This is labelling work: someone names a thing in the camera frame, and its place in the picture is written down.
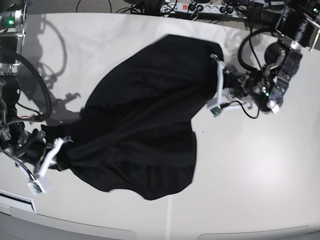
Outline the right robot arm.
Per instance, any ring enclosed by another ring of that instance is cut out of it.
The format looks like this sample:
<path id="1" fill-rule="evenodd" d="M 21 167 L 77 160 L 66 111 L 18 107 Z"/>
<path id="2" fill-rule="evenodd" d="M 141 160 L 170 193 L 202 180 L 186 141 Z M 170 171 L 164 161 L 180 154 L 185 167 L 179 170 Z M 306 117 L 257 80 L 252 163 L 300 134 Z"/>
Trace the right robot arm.
<path id="1" fill-rule="evenodd" d="M 45 177 L 48 169 L 56 165 L 54 158 L 68 137 L 45 142 L 45 133 L 25 131 L 25 123 L 41 123 L 52 114 L 53 102 L 46 81 L 36 68 L 22 56 L 26 36 L 28 7 L 31 0 L 2 0 L 0 2 L 0 150 L 15 161 L 31 181 Z M 24 65 L 40 87 L 45 111 L 19 117 L 17 106 L 21 84 L 16 77 L 18 67 Z"/>

